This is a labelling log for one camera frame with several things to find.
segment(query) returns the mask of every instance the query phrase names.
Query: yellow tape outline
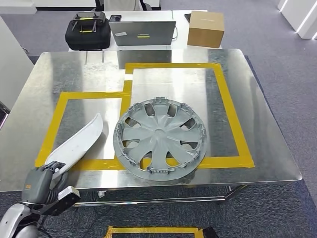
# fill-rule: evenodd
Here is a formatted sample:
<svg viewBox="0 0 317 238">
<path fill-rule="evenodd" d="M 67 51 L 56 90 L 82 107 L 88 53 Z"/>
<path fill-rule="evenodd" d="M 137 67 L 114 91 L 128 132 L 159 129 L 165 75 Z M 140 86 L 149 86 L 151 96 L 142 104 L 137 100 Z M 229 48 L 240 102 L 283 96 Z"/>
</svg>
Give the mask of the yellow tape outline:
<svg viewBox="0 0 317 238">
<path fill-rule="evenodd" d="M 226 113 L 232 132 L 238 156 L 217 156 L 204 157 L 198 168 L 239 168 L 239 167 L 254 167 L 251 153 L 245 141 L 242 129 L 235 112 L 235 106 L 230 96 L 226 82 L 223 74 L 221 66 L 215 63 L 128 63 L 125 65 L 125 75 L 133 75 L 134 69 L 145 68 L 207 68 L 213 69 L 218 84 L 220 95 L 223 99 Z M 132 80 L 125 80 L 122 92 L 62 92 L 48 127 L 38 157 L 35 159 L 35 166 L 41 166 L 51 153 L 54 142 L 58 132 L 58 128 L 63 118 L 68 100 L 73 99 L 105 99 L 105 98 L 122 98 L 120 116 L 126 112 L 131 105 L 132 91 Z M 168 162 L 173 165 L 173 159 Z M 149 163 L 149 159 L 144 158 L 143 163 Z M 79 160 L 75 166 L 75 170 L 124 170 L 119 160 L 115 156 L 113 159 L 85 159 Z"/>
<path fill-rule="evenodd" d="M 112 238 L 112 234 L 131 233 L 192 233 L 195 238 L 203 238 L 202 229 L 196 227 L 112 227 L 103 238 Z"/>
</svg>

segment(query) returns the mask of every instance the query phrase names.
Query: laptop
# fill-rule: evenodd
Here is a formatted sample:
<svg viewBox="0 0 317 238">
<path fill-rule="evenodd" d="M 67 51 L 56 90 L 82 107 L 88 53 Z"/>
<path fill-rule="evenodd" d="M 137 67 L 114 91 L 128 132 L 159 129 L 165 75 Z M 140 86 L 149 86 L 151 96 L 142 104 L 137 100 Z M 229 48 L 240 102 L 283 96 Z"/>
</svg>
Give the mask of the laptop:
<svg viewBox="0 0 317 238">
<path fill-rule="evenodd" d="M 118 46 L 171 45 L 176 21 L 109 22 Z"/>
</svg>

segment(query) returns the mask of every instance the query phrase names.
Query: metal table surface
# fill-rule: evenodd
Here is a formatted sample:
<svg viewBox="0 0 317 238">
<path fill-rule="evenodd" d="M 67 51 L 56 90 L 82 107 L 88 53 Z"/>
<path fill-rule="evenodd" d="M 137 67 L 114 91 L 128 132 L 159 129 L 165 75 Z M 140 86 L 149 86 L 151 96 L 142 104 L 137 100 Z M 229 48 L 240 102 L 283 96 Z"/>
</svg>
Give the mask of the metal table surface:
<svg viewBox="0 0 317 238">
<path fill-rule="evenodd" d="M 283 135 L 268 107 L 243 53 L 238 49 L 105 51 L 42 53 L 0 132 L 0 191 L 22 190 L 27 172 L 46 135 L 60 94 L 122 91 L 132 79 L 131 103 L 156 96 L 185 102 L 206 127 L 206 156 L 236 155 L 227 115 L 215 75 L 205 68 L 135 69 L 126 63 L 219 63 L 254 164 L 253 168 L 200 168 L 183 178 L 154 182 L 127 170 L 71 171 L 69 184 L 78 189 L 125 189 L 148 186 L 249 185 L 290 182 L 302 178 Z M 53 149 L 100 112 L 102 136 L 86 158 L 113 158 L 112 137 L 122 99 L 69 100 Z"/>
</svg>

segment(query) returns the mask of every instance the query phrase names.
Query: gray carpet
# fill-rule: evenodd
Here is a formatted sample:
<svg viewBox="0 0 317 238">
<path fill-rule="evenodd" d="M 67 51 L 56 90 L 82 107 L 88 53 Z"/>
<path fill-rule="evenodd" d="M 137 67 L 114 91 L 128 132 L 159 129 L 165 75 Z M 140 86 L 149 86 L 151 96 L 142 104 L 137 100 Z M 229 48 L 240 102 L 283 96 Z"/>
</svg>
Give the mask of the gray carpet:
<svg viewBox="0 0 317 238">
<path fill-rule="evenodd" d="M 297 198 L 297 186 L 295 183 L 254 186 L 223 205 L 208 202 L 123 206 L 111 209 L 106 207 L 72 208 L 60 217 L 48 217 L 45 226 L 54 238 L 101 238 L 106 234 L 108 226 L 201 228 L 213 226 L 220 238 L 316 237 L 315 226 L 311 224 L 309 218 L 305 214 L 301 200 Z M 183 197 L 220 194 L 220 192 L 220 189 L 215 188 L 143 189 L 108 192 L 106 199 Z M 18 194 L 7 196 L 10 196 L 10 199 L 18 200 Z M 82 193 L 82 196 L 83 200 L 91 200 L 91 194 Z M 2 214 L 8 207 L 8 204 L 5 205 L 7 200 L 8 197 L 5 195 L 2 196 L 1 203 L 4 204 L 0 210 Z M 147 234 L 141 237 L 154 236 Z M 176 236 L 167 234 L 164 237 L 174 238 Z"/>
<path fill-rule="evenodd" d="M 162 10 L 207 9 L 223 12 L 226 33 L 223 47 L 240 48 L 248 55 L 272 112 L 303 173 L 310 195 L 317 203 L 317 109 L 315 103 L 317 40 L 302 40 L 296 35 L 277 10 L 278 2 L 161 0 Z M 43 51 L 68 50 L 64 34 L 66 23 L 73 15 L 73 12 L 37 12 L 32 16 L 4 15 L 3 18 L 22 46 L 28 48 L 31 55 L 39 55 Z M 316 209 L 305 183 L 251 187 L 224 206 L 214 203 L 168 204 L 115 207 L 109 212 L 107 208 L 80 208 L 67 211 L 58 218 L 48 218 L 45 224 L 54 234 L 54 238 L 102 237 L 109 225 L 214 226 L 220 238 L 316 237 Z M 212 192 L 205 188 L 195 193 Z M 141 195 L 153 197 L 164 192 L 155 193 L 118 192 L 117 195 L 110 193 L 109 197 L 137 199 Z M 186 193 L 192 191 L 171 190 L 168 195 L 178 197 L 185 196 Z M 0 216 L 16 198 L 17 195 L 2 194 Z M 54 231 L 57 229 L 61 232 L 55 234 Z"/>
</svg>

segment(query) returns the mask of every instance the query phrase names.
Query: cardboard box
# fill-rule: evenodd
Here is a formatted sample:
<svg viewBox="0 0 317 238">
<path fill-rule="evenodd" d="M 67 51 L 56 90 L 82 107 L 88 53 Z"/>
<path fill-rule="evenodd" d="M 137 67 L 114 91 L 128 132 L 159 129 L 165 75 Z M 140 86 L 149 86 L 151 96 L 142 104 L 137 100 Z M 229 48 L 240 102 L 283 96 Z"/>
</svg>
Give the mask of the cardboard box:
<svg viewBox="0 0 317 238">
<path fill-rule="evenodd" d="M 224 33 L 223 14 L 192 11 L 187 45 L 219 48 Z"/>
</svg>

